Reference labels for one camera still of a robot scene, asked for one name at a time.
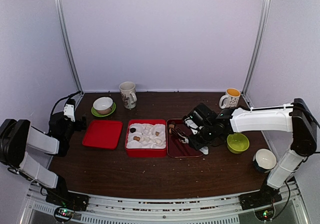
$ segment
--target white mug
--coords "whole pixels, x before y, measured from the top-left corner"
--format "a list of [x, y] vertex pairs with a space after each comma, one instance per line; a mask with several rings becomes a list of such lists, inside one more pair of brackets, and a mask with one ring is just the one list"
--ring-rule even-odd
[[124, 82], [120, 84], [119, 89], [123, 105], [127, 109], [132, 109], [137, 105], [136, 87], [133, 82]]
[[237, 107], [240, 99], [240, 91], [235, 88], [228, 88], [226, 94], [221, 97], [219, 102], [220, 108], [232, 108]]

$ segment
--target red tray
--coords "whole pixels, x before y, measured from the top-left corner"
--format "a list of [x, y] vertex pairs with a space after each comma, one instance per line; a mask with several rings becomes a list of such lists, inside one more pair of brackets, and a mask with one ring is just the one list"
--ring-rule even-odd
[[82, 144], [86, 147], [116, 149], [121, 130], [122, 122], [93, 120], [82, 140]]
[[169, 124], [175, 122], [185, 134], [191, 135], [192, 131], [184, 124], [182, 119], [169, 119], [166, 124], [167, 130], [167, 153], [172, 158], [197, 158], [203, 156], [203, 153], [191, 148], [188, 144], [183, 144], [178, 138], [168, 133]]
[[129, 127], [133, 123], [149, 123], [152, 125], [155, 124], [164, 124], [166, 125], [166, 121], [164, 119], [132, 119], [128, 123], [128, 129], [126, 131], [126, 137], [125, 137], [125, 150], [129, 157], [133, 158], [161, 158], [165, 157], [167, 155], [167, 146], [168, 146], [168, 135], [166, 135], [166, 147], [163, 149], [131, 149], [127, 148], [128, 143], [128, 135], [129, 135]]

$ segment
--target green plate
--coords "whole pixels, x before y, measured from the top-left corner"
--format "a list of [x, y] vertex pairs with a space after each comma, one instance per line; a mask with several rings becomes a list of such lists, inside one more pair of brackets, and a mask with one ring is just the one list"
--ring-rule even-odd
[[116, 106], [116, 103], [113, 102], [111, 112], [109, 112], [108, 114], [105, 114], [105, 115], [99, 114], [99, 113], [92, 107], [92, 108], [91, 108], [91, 113], [92, 113], [94, 116], [98, 117], [98, 118], [103, 118], [103, 117], [109, 116], [109, 115], [111, 115], [112, 113], [114, 113], [114, 111], [116, 110], [116, 109], [115, 109], [116, 107], [117, 107], [117, 106]]

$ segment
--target mug handle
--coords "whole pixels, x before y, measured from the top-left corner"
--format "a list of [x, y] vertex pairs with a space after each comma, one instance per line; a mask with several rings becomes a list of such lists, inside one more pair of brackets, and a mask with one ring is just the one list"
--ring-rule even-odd
[[135, 93], [130, 93], [130, 95], [132, 96], [133, 98], [133, 102], [131, 102], [132, 104], [135, 103], [137, 101], [137, 96]]
[[226, 98], [228, 98], [228, 97], [229, 97], [229, 95], [224, 95], [224, 96], [221, 97], [221, 99], [220, 99], [220, 101], [219, 101], [219, 107], [220, 107], [220, 108], [225, 108], [225, 107], [226, 107], [227, 103], [224, 103], [224, 104], [223, 104], [223, 101], [224, 101]]

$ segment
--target bowl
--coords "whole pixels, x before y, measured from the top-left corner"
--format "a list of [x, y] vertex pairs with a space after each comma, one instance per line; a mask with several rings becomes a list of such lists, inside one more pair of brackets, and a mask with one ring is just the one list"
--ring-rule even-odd
[[242, 133], [230, 134], [226, 142], [229, 151], [234, 154], [243, 153], [249, 148], [249, 139]]
[[277, 158], [268, 149], [259, 149], [253, 157], [253, 166], [260, 173], [268, 173], [277, 164]]
[[93, 103], [93, 108], [101, 115], [108, 114], [112, 111], [113, 100], [109, 97], [98, 98]]

